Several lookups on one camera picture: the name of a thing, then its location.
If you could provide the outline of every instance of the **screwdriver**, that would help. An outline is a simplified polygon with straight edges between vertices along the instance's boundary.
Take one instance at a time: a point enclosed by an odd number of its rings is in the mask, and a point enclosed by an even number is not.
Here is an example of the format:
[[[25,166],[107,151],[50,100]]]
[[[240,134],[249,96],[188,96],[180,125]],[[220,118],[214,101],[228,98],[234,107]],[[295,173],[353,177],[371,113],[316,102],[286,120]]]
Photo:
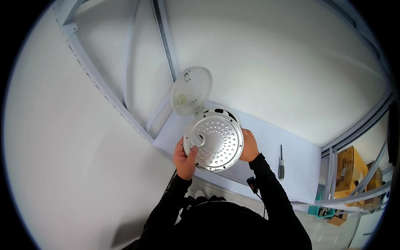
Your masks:
[[[282,144],[280,145],[280,160],[278,167],[278,178],[279,180],[283,180],[285,178],[285,167],[283,166],[283,158],[282,158]]]

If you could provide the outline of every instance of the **person's left hand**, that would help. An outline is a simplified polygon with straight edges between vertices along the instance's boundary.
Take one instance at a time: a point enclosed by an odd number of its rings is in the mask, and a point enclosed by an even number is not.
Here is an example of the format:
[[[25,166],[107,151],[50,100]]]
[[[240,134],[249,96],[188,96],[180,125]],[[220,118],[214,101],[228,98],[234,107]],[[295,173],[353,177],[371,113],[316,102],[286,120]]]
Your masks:
[[[183,149],[183,137],[176,145],[174,154],[174,163],[176,166],[176,174],[180,178],[184,180],[190,180],[193,177],[194,171],[196,170],[194,161],[197,156],[197,151],[198,148],[194,146],[190,151],[189,156],[186,157],[185,151]]]

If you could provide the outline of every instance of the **person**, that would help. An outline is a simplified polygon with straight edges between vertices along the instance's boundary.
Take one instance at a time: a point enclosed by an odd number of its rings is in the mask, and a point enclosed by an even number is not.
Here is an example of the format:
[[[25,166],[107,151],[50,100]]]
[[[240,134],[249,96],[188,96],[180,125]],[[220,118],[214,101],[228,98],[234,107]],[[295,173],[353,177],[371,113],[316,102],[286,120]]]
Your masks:
[[[256,212],[225,201],[223,197],[196,197],[194,206],[185,205],[185,194],[196,169],[197,147],[188,156],[183,138],[174,154],[176,176],[151,212],[140,239],[125,249],[172,248],[296,248],[311,249],[311,240],[296,217],[290,201],[258,151],[252,132],[242,129],[244,147],[240,159],[254,171],[268,220]],[[180,209],[181,220],[176,223]]]

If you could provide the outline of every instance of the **hand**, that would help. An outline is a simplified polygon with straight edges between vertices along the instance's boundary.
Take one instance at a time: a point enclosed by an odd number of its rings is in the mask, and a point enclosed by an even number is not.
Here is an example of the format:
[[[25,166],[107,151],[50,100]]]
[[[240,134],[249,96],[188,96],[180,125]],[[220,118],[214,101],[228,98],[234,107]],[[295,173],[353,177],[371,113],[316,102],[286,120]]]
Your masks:
[[[253,133],[245,128],[242,128],[242,132],[244,145],[239,159],[245,162],[251,162],[260,154],[260,152],[258,151],[257,142]]]
[[[194,146],[190,151],[189,156],[186,157],[185,151],[183,150],[183,137],[176,145],[174,164],[176,166],[176,174],[180,178],[190,180],[193,177],[194,171],[196,170],[194,160],[196,159],[197,151],[197,146]]]

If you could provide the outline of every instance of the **screwdriver handle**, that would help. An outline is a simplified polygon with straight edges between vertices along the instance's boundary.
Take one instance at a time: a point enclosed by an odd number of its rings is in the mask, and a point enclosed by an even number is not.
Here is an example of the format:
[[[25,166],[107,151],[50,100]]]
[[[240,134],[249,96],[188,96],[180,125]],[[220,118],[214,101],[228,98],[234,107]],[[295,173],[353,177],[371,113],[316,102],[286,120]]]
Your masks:
[[[279,180],[283,180],[285,178],[285,167],[283,165],[284,160],[279,160],[279,167],[278,167],[278,178]]]

